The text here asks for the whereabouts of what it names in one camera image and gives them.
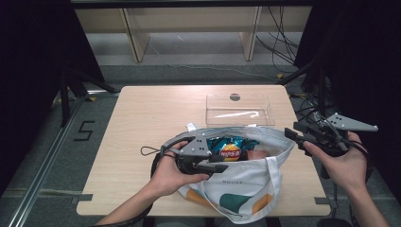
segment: white tote bag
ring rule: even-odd
[[[257,140],[254,150],[264,150],[268,157],[258,160],[202,163],[203,166],[226,165],[222,173],[201,183],[179,189],[188,200],[215,208],[235,224],[264,218],[277,203],[282,176],[279,170],[294,143],[282,131],[267,127],[231,127],[198,130],[213,136],[241,136]]]

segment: bag handle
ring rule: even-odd
[[[243,216],[239,216],[238,214],[235,214],[228,210],[223,211],[223,210],[218,209],[218,207],[216,207],[216,204],[211,202],[209,200],[209,198],[206,196],[206,193],[204,191],[203,182],[200,182],[200,192],[201,192],[202,196],[209,202],[209,204],[213,208],[215,208],[215,210],[217,210],[223,216],[227,217],[234,224],[247,224],[247,223],[251,223],[251,222],[254,222],[259,219],[264,218],[275,207],[275,204],[278,201],[278,197],[280,194],[280,188],[281,188],[281,181],[282,181],[281,172],[280,172],[280,169],[278,168],[278,164],[277,164],[277,158],[275,156],[267,157],[265,160],[267,161],[269,174],[270,174],[270,181],[271,181],[271,185],[273,188],[272,200],[271,200],[271,202],[269,202],[269,204],[266,207],[264,207],[260,211],[256,212],[251,217],[243,219],[244,218]]]

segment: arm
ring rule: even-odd
[[[181,148],[185,144],[186,142],[181,142],[174,148]],[[182,174],[177,168],[175,160],[170,156],[164,156],[150,181],[138,193],[118,206],[96,225],[117,223],[135,218],[162,196],[171,195],[188,183],[198,183],[208,178],[207,174]]]
[[[349,132],[348,139],[360,143],[355,133]],[[341,157],[333,158],[309,142],[304,146],[322,161],[333,182],[345,190],[360,226],[390,226],[368,192],[365,183],[367,161],[360,151],[350,148]]]

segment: person's right hand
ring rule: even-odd
[[[360,143],[359,136],[353,132],[348,132],[348,140]],[[366,187],[367,160],[356,148],[351,147],[344,155],[334,158],[309,142],[304,142],[304,147],[322,161],[333,182],[344,190],[351,192]]]

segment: gray carpet floor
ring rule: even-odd
[[[155,37],[160,39],[166,38],[165,35]],[[191,36],[184,34],[181,37],[188,40]],[[152,43],[155,46],[161,43],[156,38],[152,38],[154,39]],[[271,64],[271,59],[268,63],[261,63],[270,54],[259,48],[255,50],[256,54],[253,62],[242,61],[242,63],[233,63],[242,58],[241,50],[238,48],[237,42],[230,41],[231,38],[224,37],[224,39],[224,42],[221,44],[229,46],[234,44],[235,46],[233,48],[229,47],[230,51],[226,53],[227,56],[231,56],[234,60],[225,60],[225,63],[216,62],[216,58],[213,56],[217,52],[202,50],[202,53],[194,53],[196,49],[176,54],[178,57],[171,59],[171,56],[177,51],[174,48],[179,48],[177,45],[171,45],[175,47],[171,47],[173,49],[170,50],[164,49],[160,51],[159,49],[158,52],[165,52],[167,58],[163,59],[159,54],[154,54],[152,49],[148,49],[144,62],[134,63],[128,60],[131,56],[130,52],[125,49],[127,47],[125,41],[122,41],[122,44],[119,43],[118,48],[113,48],[115,44],[109,47],[110,51],[117,52],[110,53],[108,49],[105,49],[106,47],[102,47],[101,50],[94,48],[100,45],[97,36],[94,36],[90,40],[92,41],[91,45],[94,48],[107,83],[115,88],[122,88],[127,85],[273,84],[276,75],[282,73]],[[171,42],[177,42],[177,39],[172,39]],[[200,59],[202,60],[196,61],[196,63],[194,61],[185,61],[183,56],[187,56],[188,54],[200,55]],[[173,67],[167,64],[185,64],[191,67]],[[296,70],[295,67],[284,64],[280,64],[279,68],[288,72]],[[301,93],[300,86],[303,79],[303,77],[299,77],[288,84],[286,87],[288,93]],[[88,90],[98,89],[92,84],[86,84],[86,86]],[[85,185],[117,99],[117,96],[105,94],[97,96],[95,101],[85,100],[79,105],[76,117],[71,122],[71,128],[64,138],[60,153],[45,179],[39,197],[30,211],[25,226],[90,226],[101,218],[79,216],[76,212],[77,198]],[[294,111],[299,110],[302,105],[304,107],[309,105],[304,103],[304,101],[302,98],[292,98],[291,103]],[[78,101],[72,98],[71,105],[78,105]],[[87,141],[79,141],[79,139],[87,136],[87,134],[78,132],[82,122],[87,122],[84,125],[85,130],[93,132]],[[60,125],[61,104],[56,98],[55,105],[51,112],[49,112],[46,123],[43,125],[41,133],[38,134],[35,144],[32,146],[31,151],[10,183],[8,190],[0,200],[0,226],[7,226],[9,223],[15,209],[21,202],[22,197],[32,183],[47,152],[51,148],[60,130]],[[321,167],[320,162],[315,159],[313,161],[317,171],[319,171]],[[322,179],[322,184],[327,197],[334,203],[333,184],[330,180],[324,179]],[[368,188],[377,206],[388,219],[391,226],[401,226],[400,204],[392,196],[392,193],[377,171],[374,172],[368,182]],[[349,203],[345,194],[340,189],[338,191],[336,217],[350,220]],[[320,218],[322,217],[287,217],[280,218],[280,221],[283,227],[306,227],[316,226]]]

